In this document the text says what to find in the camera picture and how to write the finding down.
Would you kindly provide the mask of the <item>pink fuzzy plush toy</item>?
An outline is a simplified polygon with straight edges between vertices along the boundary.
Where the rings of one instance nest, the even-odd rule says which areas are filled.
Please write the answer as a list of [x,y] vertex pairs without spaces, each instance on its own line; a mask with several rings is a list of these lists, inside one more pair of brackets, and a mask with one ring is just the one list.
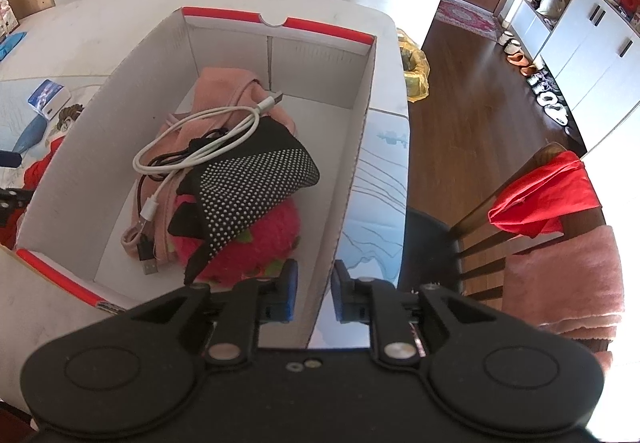
[[[198,248],[204,246],[192,195],[175,198],[171,220],[175,227],[168,227],[168,239],[185,267]],[[288,198],[224,246],[198,275],[198,280],[230,288],[243,279],[277,276],[299,243],[299,231],[298,210],[294,200]]]

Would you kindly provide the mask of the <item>red cloth garment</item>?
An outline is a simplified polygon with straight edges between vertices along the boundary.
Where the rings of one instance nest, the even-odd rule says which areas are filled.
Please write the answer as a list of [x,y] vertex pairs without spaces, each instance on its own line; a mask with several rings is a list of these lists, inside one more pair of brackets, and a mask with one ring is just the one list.
[[[24,173],[24,184],[23,190],[26,191],[35,191],[40,180],[43,177],[43,174],[46,172],[49,164],[51,163],[51,159],[60,147],[64,140],[64,136],[56,138],[50,145],[49,153],[43,157],[43,159],[38,160],[29,166]],[[6,248],[13,249],[15,246],[18,222],[20,222],[21,216],[24,215],[25,208],[16,209],[12,211],[12,214],[9,215],[9,219],[6,220],[6,223],[1,226],[1,244],[6,246]]]

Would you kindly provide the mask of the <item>red white cardboard box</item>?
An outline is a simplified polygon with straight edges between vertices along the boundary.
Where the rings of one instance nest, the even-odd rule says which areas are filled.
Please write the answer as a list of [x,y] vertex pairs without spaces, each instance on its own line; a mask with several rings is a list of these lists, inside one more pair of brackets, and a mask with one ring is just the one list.
[[48,281],[118,312],[205,281],[234,241],[297,212],[291,319],[314,330],[378,88],[378,38],[344,26],[183,7],[114,70],[70,129],[27,207],[17,255]]

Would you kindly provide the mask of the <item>black white dotted cloth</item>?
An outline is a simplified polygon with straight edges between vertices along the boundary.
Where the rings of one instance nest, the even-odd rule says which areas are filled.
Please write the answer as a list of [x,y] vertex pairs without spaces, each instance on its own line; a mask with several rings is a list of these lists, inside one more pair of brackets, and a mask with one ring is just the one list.
[[256,137],[194,167],[177,196],[192,195],[204,246],[184,267],[184,282],[198,281],[206,265],[232,239],[288,198],[316,185],[320,172],[303,144],[280,122],[259,120]]

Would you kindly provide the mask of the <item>small blue card box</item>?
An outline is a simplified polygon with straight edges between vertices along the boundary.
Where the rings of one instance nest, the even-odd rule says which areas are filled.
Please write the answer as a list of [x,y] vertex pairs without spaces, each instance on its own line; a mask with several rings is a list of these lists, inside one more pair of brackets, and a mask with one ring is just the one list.
[[37,114],[52,120],[69,100],[70,90],[53,80],[46,79],[32,91],[27,103]]

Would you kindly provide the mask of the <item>black seat cushion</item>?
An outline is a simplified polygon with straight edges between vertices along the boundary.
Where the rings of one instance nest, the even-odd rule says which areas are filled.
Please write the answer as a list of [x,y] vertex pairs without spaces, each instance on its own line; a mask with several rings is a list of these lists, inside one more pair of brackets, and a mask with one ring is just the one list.
[[458,250],[459,243],[448,225],[408,208],[398,289],[415,291],[421,285],[436,284],[461,293]]

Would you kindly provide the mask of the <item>blue cloth on table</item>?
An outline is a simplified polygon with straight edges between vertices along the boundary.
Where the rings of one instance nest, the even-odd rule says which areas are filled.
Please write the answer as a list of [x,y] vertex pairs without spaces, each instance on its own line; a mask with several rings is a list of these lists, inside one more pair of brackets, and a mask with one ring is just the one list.
[[25,37],[25,32],[12,33],[0,41],[0,62],[2,62]]

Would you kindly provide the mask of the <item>small cardboard box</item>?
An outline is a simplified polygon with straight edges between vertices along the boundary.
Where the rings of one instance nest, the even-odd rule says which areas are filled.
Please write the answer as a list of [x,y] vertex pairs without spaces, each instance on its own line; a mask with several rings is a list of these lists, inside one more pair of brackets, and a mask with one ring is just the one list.
[[9,0],[9,4],[19,21],[55,6],[54,0]]

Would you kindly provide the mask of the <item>wooden chair with towels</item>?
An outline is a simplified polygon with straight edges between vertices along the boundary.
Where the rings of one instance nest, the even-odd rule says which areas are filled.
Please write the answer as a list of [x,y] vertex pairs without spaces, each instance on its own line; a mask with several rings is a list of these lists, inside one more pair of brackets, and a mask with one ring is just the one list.
[[610,368],[608,347],[625,312],[622,263],[582,159],[546,145],[451,232],[465,237],[485,223],[495,234],[463,249],[462,257],[518,237],[548,239],[465,272],[503,275],[501,286],[475,299],[500,300],[502,312],[582,343]]

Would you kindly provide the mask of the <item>pink towel on chair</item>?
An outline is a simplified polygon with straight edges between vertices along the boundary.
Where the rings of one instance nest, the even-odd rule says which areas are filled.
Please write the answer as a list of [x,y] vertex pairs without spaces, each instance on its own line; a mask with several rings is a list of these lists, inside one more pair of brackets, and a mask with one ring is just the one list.
[[570,340],[613,341],[625,294],[612,227],[506,258],[501,311]]

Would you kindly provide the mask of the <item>yellow plastic bag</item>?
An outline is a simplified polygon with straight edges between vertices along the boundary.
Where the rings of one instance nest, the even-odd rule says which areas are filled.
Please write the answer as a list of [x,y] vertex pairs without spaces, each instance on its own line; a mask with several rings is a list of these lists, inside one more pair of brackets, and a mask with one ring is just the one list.
[[425,100],[430,91],[428,76],[431,66],[428,64],[425,53],[421,48],[401,29],[397,29],[402,69],[407,90],[407,99],[410,103]]

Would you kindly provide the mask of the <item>red cloth on chair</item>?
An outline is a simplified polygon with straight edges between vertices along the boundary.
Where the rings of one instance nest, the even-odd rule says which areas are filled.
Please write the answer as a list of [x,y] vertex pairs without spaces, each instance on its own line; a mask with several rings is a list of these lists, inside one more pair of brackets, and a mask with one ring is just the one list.
[[509,184],[487,219],[504,232],[534,238],[563,233],[562,217],[599,207],[584,163],[565,151]]

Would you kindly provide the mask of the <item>white black shoes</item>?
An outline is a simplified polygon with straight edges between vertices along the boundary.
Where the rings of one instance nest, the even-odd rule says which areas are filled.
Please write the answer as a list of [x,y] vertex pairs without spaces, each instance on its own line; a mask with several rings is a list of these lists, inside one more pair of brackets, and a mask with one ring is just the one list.
[[547,68],[527,73],[525,79],[532,89],[538,106],[557,125],[565,128],[570,122],[570,111],[564,96]]

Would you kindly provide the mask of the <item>orange slippers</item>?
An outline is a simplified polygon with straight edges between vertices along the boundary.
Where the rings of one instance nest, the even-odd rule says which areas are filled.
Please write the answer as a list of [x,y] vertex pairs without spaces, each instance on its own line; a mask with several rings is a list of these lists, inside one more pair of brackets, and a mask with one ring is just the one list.
[[539,72],[539,68],[522,51],[508,54],[506,62],[517,67],[525,78],[532,77]]

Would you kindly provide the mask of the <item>red patterned rug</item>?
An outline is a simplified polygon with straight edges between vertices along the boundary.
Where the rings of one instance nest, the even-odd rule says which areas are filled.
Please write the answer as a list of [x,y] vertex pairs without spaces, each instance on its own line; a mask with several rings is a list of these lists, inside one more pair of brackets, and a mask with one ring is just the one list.
[[494,14],[464,0],[440,0],[435,20],[492,41],[502,33]]

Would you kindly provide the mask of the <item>white cabinet row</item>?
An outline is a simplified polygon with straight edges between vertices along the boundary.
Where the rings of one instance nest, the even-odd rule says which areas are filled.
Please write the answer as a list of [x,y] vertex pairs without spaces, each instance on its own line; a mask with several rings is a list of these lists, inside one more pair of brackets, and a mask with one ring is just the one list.
[[538,53],[570,111],[578,154],[601,144],[639,109],[639,33],[606,0],[570,0]]

